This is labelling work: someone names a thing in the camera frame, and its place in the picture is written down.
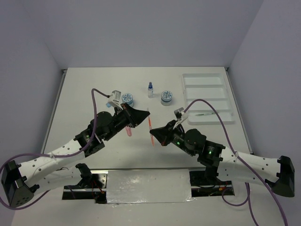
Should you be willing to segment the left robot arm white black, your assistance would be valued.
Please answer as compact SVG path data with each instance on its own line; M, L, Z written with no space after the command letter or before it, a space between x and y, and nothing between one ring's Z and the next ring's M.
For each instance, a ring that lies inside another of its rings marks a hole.
M125 127L140 125L150 112L137 110L128 104L115 108L115 114L102 111L94 113L90 125L67 144L47 154L34 154L34 159L16 163L15 158L8 159L0 168L7 202L1 204L11 210L22 210L34 204L32 198L65 185L77 183L86 188L91 185L93 176L84 163L75 166L72 163L83 160L104 148L108 141Z

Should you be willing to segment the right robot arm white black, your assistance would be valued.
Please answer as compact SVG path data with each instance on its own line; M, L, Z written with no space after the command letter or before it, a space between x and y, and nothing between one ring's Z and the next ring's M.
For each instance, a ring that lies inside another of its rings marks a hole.
M234 153L229 147L209 141L197 129L184 131L182 126L175 127L175 121L166 126L151 129L162 146L173 144L205 167L204 178L209 184L227 181L246 182L267 186L274 194L294 197L294 167L287 156L266 158Z

